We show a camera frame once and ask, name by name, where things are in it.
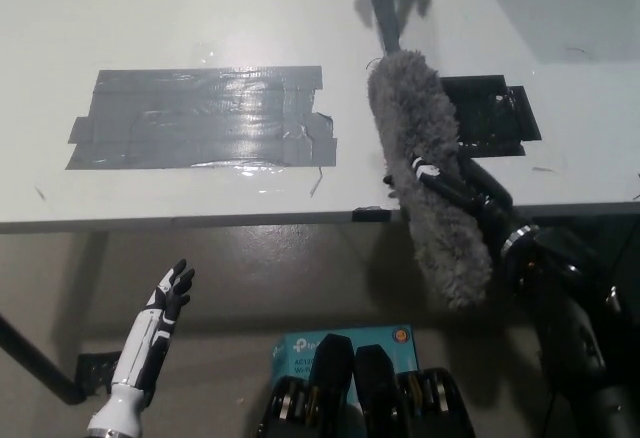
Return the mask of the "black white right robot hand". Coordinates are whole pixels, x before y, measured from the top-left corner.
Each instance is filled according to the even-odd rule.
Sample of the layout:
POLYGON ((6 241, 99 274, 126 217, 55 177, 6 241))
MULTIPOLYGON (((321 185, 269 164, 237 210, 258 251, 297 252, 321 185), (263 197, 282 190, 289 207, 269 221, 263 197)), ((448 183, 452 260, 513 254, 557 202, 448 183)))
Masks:
POLYGON ((493 258, 529 252, 539 227, 515 210, 509 192, 479 164, 465 158, 459 164, 461 178, 420 156, 411 168, 426 188, 476 220, 493 258))

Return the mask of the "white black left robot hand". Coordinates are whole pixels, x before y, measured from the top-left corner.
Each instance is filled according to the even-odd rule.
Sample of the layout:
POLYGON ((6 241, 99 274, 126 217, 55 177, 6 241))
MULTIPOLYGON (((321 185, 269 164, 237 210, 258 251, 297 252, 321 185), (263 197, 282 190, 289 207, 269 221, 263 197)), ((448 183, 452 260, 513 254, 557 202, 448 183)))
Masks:
POLYGON ((179 315, 190 300, 194 276, 195 270, 181 259, 160 280, 134 320, 112 386, 126 385, 145 393, 155 388, 179 315))

